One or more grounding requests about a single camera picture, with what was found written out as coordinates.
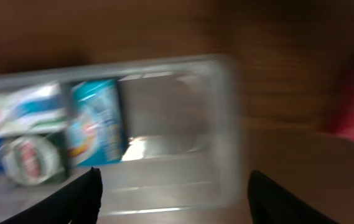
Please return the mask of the blue Kool Fever box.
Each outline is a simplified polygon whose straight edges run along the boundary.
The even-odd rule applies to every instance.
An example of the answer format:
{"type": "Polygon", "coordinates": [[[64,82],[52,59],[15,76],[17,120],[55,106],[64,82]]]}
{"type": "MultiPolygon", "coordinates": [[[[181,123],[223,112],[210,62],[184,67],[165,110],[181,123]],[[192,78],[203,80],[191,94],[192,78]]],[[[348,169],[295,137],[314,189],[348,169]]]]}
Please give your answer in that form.
{"type": "Polygon", "coordinates": [[[116,81],[59,85],[67,109],[67,126],[59,131],[66,132],[72,164],[98,166],[120,161],[124,146],[116,81]]]}

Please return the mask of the white blue Panadol box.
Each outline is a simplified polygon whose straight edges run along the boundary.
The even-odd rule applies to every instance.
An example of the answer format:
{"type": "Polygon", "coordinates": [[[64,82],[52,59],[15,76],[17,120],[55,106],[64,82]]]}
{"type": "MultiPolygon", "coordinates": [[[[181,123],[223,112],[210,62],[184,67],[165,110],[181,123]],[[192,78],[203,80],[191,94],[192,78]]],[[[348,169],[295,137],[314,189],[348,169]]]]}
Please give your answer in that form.
{"type": "Polygon", "coordinates": [[[59,131],[67,126],[67,109],[58,83],[0,93],[0,138],[59,131]]]}

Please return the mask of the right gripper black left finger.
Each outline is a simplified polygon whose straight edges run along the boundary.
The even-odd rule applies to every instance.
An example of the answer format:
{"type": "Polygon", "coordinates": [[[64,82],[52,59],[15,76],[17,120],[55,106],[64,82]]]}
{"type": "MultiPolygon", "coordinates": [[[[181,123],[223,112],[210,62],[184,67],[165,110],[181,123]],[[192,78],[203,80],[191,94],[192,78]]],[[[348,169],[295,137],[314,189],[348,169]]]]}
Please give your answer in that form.
{"type": "Polygon", "coordinates": [[[99,168],[91,168],[43,201],[1,224],[96,224],[103,183],[99,168]]]}

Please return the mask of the green round-logo box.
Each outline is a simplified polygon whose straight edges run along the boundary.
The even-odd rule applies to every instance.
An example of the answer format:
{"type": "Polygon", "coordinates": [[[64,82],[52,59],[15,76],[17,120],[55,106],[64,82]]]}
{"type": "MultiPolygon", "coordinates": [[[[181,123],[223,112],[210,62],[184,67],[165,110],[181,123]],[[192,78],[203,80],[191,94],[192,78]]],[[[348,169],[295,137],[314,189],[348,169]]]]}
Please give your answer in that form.
{"type": "Polygon", "coordinates": [[[70,177],[67,140],[62,132],[9,138],[1,161],[6,177],[21,187],[59,184],[70,177]]]}

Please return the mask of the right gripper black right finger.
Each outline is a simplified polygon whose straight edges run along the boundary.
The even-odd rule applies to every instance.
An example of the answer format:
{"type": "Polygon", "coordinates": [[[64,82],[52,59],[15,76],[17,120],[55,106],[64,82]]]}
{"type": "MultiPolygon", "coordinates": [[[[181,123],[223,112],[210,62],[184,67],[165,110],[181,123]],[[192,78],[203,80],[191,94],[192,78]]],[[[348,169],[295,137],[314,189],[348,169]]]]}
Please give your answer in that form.
{"type": "Polygon", "coordinates": [[[337,224],[258,170],[248,181],[253,224],[337,224]]]}

